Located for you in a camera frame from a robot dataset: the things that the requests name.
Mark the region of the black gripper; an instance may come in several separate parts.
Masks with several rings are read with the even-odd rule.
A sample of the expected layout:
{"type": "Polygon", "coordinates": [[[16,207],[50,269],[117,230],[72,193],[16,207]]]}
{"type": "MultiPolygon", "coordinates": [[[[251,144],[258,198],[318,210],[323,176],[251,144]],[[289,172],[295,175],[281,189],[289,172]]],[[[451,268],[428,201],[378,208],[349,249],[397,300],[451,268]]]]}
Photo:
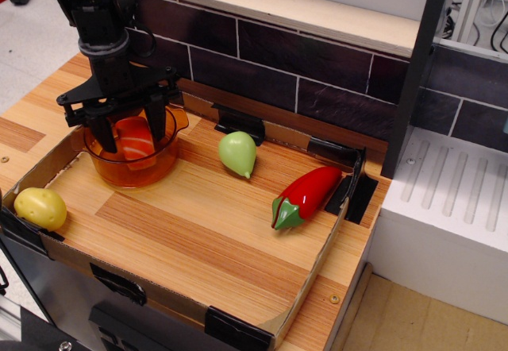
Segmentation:
{"type": "Polygon", "coordinates": [[[180,96],[173,67],[143,67],[115,58],[92,59],[90,68],[86,82],[56,99],[70,126],[88,127],[105,151],[116,153],[111,124],[143,111],[152,137],[164,137],[165,109],[180,96]]]}

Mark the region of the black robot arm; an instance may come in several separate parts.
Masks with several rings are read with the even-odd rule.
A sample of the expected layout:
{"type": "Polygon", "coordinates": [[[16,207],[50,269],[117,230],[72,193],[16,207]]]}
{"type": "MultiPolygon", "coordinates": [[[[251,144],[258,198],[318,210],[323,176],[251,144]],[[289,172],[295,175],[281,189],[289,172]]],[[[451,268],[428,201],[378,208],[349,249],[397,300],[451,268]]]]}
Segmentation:
{"type": "Polygon", "coordinates": [[[57,0],[79,34],[79,50],[89,60],[91,77],[62,94],[69,126],[83,125],[108,152],[116,152],[112,124],[143,110],[152,138],[165,134],[166,107],[178,95],[175,69],[140,67],[132,63],[129,29],[143,29],[134,20],[136,0],[57,0]]]}

